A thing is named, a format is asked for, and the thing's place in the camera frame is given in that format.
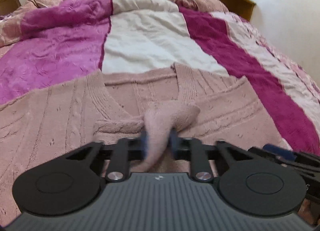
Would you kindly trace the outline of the patchwork purple white quilt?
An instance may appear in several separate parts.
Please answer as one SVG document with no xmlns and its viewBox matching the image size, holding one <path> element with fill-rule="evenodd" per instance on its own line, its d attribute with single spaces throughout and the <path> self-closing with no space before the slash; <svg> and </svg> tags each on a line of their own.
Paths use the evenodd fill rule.
<svg viewBox="0 0 320 231">
<path fill-rule="evenodd" d="M 29 0 L 1 20 L 1 103 L 96 69 L 173 62 L 245 76 L 289 145 L 319 154 L 319 88 L 234 13 L 169 0 Z"/>
</svg>

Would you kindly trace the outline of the pink knitted cardigan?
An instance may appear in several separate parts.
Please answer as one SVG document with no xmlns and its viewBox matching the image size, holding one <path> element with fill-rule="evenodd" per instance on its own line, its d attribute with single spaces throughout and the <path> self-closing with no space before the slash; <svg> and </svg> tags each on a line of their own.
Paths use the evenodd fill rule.
<svg viewBox="0 0 320 231">
<path fill-rule="evenodd" d="M 114 144 L 146 130 L 146 159 L 132 170 L 187 171 L 165 148 L 172 128 L 205 144 L 289 146 L 244 76 L 179 63 L 142 74 L 96 71 L 1 106 L 1 224 L 20 213 L 11 193 L 20 174 L 89 142 Z"/>
</svg>

